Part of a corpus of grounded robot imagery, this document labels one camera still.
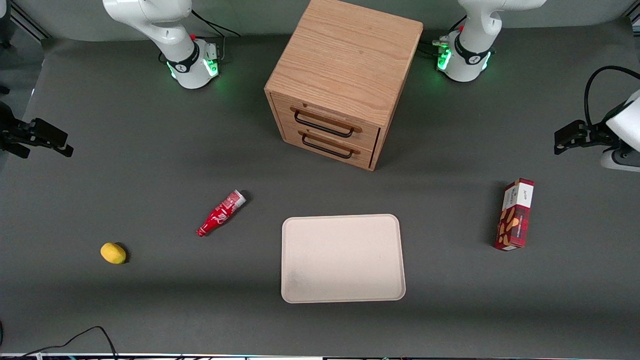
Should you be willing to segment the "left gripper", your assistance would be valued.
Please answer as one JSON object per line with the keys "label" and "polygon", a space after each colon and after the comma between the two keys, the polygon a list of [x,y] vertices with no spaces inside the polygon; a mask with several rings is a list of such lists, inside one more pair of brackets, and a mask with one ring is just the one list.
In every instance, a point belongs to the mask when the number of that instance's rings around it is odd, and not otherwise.
{"label": "left gripper", "polygon": [[604,147],[603,152],[619,150],[621,139],[607,125],[605,121],[586,123],[575,120],[555,132],[554,155],[560,155],[574,146],[586,148]]}

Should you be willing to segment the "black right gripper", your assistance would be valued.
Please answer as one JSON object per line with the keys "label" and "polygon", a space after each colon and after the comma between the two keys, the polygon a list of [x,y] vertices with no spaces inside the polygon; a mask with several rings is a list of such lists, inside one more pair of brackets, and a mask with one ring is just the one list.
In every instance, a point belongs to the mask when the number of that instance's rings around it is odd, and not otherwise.
{"label": "black right gripper", "polygon": [[26,159],[31,150],[22,143],[29,142],[32,136],[45,142],[46,148],[54,150],[66,158],[73,155],[74,148],[67,144],[68,134],[66,132],[41,118],[34,118],[30,122],[19,120],[14,116],[9,105],[1,102],[0,150]]}

